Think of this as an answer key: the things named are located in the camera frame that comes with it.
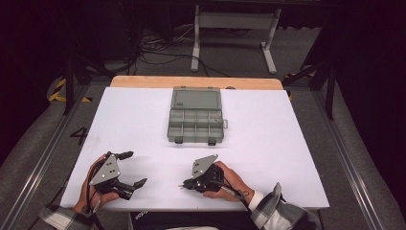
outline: hand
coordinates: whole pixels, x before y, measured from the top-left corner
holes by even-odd
[[[245,195],[245,201],[250,204],[251,199],[254,196],[254,190],[248,187],[241,177],[234,172],[234,170],[229,169],[221,161],[214,162],[221,170],[224,171],[225,183],[233,187],[237,191],[241,191]],[[206,191],[203,193],[203,196],[209,198],[224,198],[230,201],[239,201],[235,196],[227,193],[225,190],[220,189],[218,192]]]
[[[87,173],[86,179],[84,180],[83,184],[81,185],[81,191],[80,191],[80,197],[78,200],[78,203],[75,205],[75,207],[72,208],[73,211],[81,214],[81,210],[84,206],[86,206],[86,190],[87,190],[87,185],[89,184],[89,177],[90,177],[90,171],[92,168],[100,161],[103,160],[105,155],[101,156],[97,161],[93,163],[93,165],[90,167],[89,172]],[[100,201],[99,208],[101,208],[105,203],[110,202],[112,200],[118,199],[119,195],[116,193],[108,193],[108,194],[100,194],[99,192],[96,192],[95,186],[91,185],[89,187],[89,195],[91,198],[91,206],[92,209],[95,208],[95,206],[98,204]]]

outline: gray plastic container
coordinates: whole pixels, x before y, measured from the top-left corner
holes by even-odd
[[[220,89],[174,87],[168,138],[176,144],[221,143],[224,129]]]

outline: white metal frame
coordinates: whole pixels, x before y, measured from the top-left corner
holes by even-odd
[[[276,74],[274,60],[272,59],[270,47],[274,38],[280,18],[281,9],[275,13],[229,13],[229,12],[201,12],[197,5],[194,14],[194,44],[191,70],[197,72],[200,56],[200,28],[236,28],[236,29],[258,29],[268,30],[268,39],[261,43],[261,49],[268,66],[270,74]]]

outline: white tabletop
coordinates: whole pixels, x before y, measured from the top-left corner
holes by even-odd
[[[192,162],[212,154],[234,169],[254,190],[267,194],[277,182],[283,197],[305,208],[328,201],[287,94],[283,90],[221,90],[228,120],[223,143],[174,144],[167,131],[172,89],[108,87],[83,145],[61,206],[71,207],[90,165],[102,154],[134,151],[118,161],[119,180],[132,185],[147,178],[130,200],[104,206],[114,211],[234,211],[239,202],[209,199],[179,189]]]

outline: dark background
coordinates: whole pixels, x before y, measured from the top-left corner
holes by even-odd
[[[283,11],[280,26],[325,28],[308,54],[306,64],[337,55],[337,81],[351,116],[405,217],[406,7],[404,1],[359,4],[361,10],[347,11],[345,19],[338,11],[336,14],[300,9]],[[47,108],[48,87],[64,71],[66,52],[56,29],[58,22],[50,21],[49,12],[40,6],[37,2],[8,1],[0,8],[1,163]],[[123,33],[126,25],[120,8],[108,5],[79,8],[71,2],[62,9],[92,12],[91,18],[75,17],[79,21],[72,22],[76,25],[73,35],[82,38],[86,34],[83,40],[74,42],[85,56],[98,63],[128,57],[127,48],[133,47]],[[134,20],[168,38],[174,27],[192,23],[192,13],[179,13],[189,9],[193,6],[165,5],[156,11],[144,7]],[[110,23],[101,28],[92,26],[92,20],[103,15],[112,18]]]

